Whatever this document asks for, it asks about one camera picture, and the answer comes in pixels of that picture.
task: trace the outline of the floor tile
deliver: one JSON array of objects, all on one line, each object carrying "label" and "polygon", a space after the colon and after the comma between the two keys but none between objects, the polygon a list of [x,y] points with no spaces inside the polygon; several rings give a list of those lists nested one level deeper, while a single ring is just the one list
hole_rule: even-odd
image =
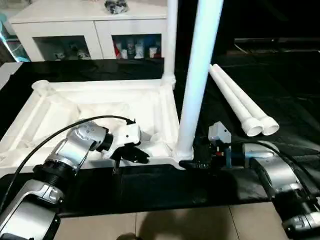
[{"label": "floor tile", "polygon": [[136,235],[143,240],[237,240],[227,206],[139,212]]},{"label": "floor tile", "polygon": [[62,218],[54,240],[116,240],[135,229],[135,213]]},{"label": "floor tile", "polygon": [[271,202],[230,206],[240,240],[287,240]]}]

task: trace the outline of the white pvc pipe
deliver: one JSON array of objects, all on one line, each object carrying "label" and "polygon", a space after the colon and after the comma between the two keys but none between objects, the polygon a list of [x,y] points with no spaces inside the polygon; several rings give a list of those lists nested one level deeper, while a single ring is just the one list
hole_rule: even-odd
[{"label": "white pvc pipe", "polygon": [[249,137],[256,136],[260,134],[263,130],[263,126],[259,120],[254,118],[246,109],[246,107],[240,102],[237,96],[231,91],[228,85],[225,83],[223,78],[213,69],[213,66],[210,65],[209,73],[216,85],[220,89],[224,98],[234,111],[235,115],[241,122],[241,127],[245,134]]},{"label": "white pvc pipe", "polygon": [[172,153],[177,162],[180,160],[192,160],[194,157],[192,145],[222,6],[223,0],[198,1],[178,141]]},{"label": "white pvc pipe", "polygon": [[279,124],[270,116],[268,116],[262,109],[232,80],[232,78],[226,74],[222,68],[214,64],[212,70],[218,73],[233,91],[237,98],[246,107],[249,113],[256,119],[258,119],[263,125],[263,135],[271,135],[279,130]]},{"label": "white pvc pipe", "polygon": [[162,79],[170,84],[176,83],[175,59],[178,22],[178,0],[167,0],[167,30],[165,42],[164,71]]}]

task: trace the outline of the cabinet top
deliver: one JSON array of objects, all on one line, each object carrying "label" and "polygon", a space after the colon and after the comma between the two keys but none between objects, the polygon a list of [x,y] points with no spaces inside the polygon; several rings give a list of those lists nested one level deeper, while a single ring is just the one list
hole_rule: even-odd
[{"label": "cabinet top", "polygon": [[127,0],[129,11],[111,14],[105,8],[105,0],[37,0],[9,19],[12,24],[165,19],[167,0]]}]

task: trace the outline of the black table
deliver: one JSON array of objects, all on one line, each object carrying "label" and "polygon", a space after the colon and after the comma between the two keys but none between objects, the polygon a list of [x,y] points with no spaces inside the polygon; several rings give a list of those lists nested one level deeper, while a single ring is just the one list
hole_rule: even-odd
[{"label": "black table", "polygon": [[[212,63],[220,64],[280,124],[276,134],[250,139],[275,143],[279,149],[301,161],[320,182],[320,54],[219,56]],[[6,117],[1,119],[0,136],[30,96],[31,84],[35,81],[159,79],[162,72],[162,59],[24,63],[0,91],[0,101],[10,102]],[[179,61],[175,75],[174,97],[180,115],[187,68]],[[13,95],[17,84],[19,92]],[[208,134],[208,127],[217,121],[223,122],[233,140],[247,139],[237,117],[209,77],[196,131],[195,161],[209,159],[210,151],[202,144],[202,139]],[[302,173],[301,176],[311,192],[319,195],[315,186]],[[6,175],[0,179],[0,194],[11,177]],[[10,197],[31,177],[32,173],[20,174]],[[62,217],[268,201],[258,176],[251,169],[224,170],[215,175],[177,170],[170,165],[125,167],[119,175],[112,175],[110,168],[85,169],[79,172],[71,188],[62,208]]]}]

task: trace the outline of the black cable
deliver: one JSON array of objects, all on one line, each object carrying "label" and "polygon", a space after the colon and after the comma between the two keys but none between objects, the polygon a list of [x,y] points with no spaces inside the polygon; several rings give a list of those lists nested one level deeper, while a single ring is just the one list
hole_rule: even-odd
[{"label": "black cable", "polygon": [[[280,158],[283,159],[283,161],[285,161],[289,166],[291,166],[293,169],[294,165],[298,166],[306,175],[307,177],[312,181],[312,183],[316,186],[316,188],[320,191],[320,184],[318,183],[318,181],[308,172],[308,170],[300,163],[298,162],[294,157],[292,157],[291,155],[287,154],[286,152],[283,152],[281,150],[277,150],[274,147],[268,145],[267,143],[263,143],[263,142],[259,142],[259,141],[239,141],[236,143],[241,143],[241,144],[257,144],[257,145],[261,145],[267,149],[272,150],[273,152],[275,152]],[[297,174],[296,175],[297,178],[299,179],[300,184],[303,186],[303,188],[305,189],[305,191],[308,193],[308,195],[312,195],[312,193],[310,192],[310,190],[308,189],[308,187],[306,186],[306,184],[303,182],[303,180],[301,179],[301,177]]]},{"label": "black cable", "polygon": [[27,161],[32,157],[33,154],[35,154],[43,145],[45,145],[47,142],[49,142],[51,139],[53,139],[54,137],[56,137],[57,135],[59,135],[60,133],[64,132],[65,130],[68,130],[70,128],[73,128],[77,125],[95,120],[95,119],[107,119],[107,118],[113,118],[113,119],[121,119],[121,120],[125,120],[127,124],[133,124],[135,123],[134,121],[130,120],[129,118],[123,117],[123,116],[114,116],[114,115],[100,115],[100,116],[94,116],[94,117],[90,117],[90,118],[86,118],[86,119],[82,119],[80,121],[77,121],[75,123],[72,123],[58,131],[56,131],[54,134],[52,134],[51,136],[49,136],[48,138],[46,138],[45,140],[43,140],[38,146],[36,146],[26,157],[25,159],[20,163],[20,165],[18,166],[18,168],[16,169],[12,180],[3,196],[3,199],[1,201],[1,205],[0,205],[0,213],[2,213],[4,205],[6,203],[6,200],[8,198],[9,192],[15,182],[15,180],[17,179],[17,176],[19,175],[20,171],[22,170],[22,168],[24,167],[24,165],[27,163]]}]

